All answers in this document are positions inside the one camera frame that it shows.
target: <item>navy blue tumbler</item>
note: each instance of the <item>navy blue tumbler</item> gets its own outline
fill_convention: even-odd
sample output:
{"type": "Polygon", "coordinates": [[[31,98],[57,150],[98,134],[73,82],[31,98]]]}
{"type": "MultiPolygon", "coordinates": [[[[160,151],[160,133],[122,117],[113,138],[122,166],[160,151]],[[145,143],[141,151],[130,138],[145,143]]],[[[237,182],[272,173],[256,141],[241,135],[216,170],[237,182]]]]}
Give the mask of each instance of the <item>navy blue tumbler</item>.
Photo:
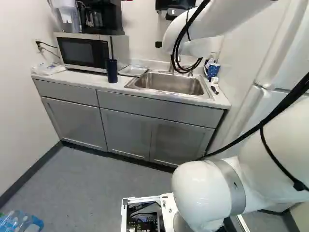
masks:
{"type": "Polygon", "coordinates": [[[117,83],[117,60],[108,59],[106,60],[107,78],[109,83],[117,83]]]}

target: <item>sink faucet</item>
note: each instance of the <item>sink faucet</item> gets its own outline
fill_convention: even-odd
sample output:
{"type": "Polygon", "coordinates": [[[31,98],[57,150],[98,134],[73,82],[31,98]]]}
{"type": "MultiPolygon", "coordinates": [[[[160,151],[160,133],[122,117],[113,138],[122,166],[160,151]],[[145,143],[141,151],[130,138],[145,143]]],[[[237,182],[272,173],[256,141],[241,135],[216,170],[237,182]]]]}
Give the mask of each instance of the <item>sink faucet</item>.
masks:
{"type": "MultiPolygon", "coordinates": [[[[172,59],[171,59],[172,56],[170,56],[170,62],[169,62],[169,73],[174,73],[174,66],[172,64],[172,59]]],[[[177,56],[177,60],[180,62],[181,59],[180,59],[180,56],[177,56]]]]}
{"type": "Polygon", "coordinates": [[[188,77],[191,77],[193,76],[193,70],[191,70],[189,73],[188,73],[188,77]]]}

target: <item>coffee maker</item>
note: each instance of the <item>coffee maker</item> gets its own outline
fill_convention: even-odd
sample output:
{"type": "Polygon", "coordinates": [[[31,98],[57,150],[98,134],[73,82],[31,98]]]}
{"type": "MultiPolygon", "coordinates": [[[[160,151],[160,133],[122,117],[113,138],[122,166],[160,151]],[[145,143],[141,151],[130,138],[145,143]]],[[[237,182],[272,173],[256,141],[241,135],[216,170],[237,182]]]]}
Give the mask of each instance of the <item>coffee maker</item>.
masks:
{"type": "Polygon", "coordinates": [[[78,0],[82,33],[124,35],[121,0],[78,0]]]}

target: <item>drawer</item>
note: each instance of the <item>drawer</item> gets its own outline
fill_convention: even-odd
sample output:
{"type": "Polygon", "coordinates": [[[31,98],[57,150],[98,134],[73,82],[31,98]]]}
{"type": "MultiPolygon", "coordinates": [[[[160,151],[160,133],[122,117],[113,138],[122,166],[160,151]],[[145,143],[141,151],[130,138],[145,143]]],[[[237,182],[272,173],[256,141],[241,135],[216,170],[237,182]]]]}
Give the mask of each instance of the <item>drawer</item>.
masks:
{"type": "Polygon", "coordinates": [[[97,91],[102,108],[216,128],[223,110],[119,93],[97,91]]]}
{"type": "Polygon", "coordinates": [[[69,86],[42,80],[33,81],[42,97],[50,97],[85,105],[98,106],[98,99],[95,89],[69,86]]]}

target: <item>white refrigerator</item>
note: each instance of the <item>white refrigerator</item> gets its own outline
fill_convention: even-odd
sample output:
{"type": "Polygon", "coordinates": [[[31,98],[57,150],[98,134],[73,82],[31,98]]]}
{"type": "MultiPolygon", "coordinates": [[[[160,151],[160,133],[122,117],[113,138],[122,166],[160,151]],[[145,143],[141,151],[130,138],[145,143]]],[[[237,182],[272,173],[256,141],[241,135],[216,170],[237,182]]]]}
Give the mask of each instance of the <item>white refrigerator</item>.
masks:
{"type": "MultiPolygon", "coordinates": [[[[279,0],[227,34],[218,62],[219,86],[232,107],[210,151],[258,124],[309,72],[308,0],[279,0]]],[[[241,144],[217,157],[233,156],[240,148],[241,144]]]]}

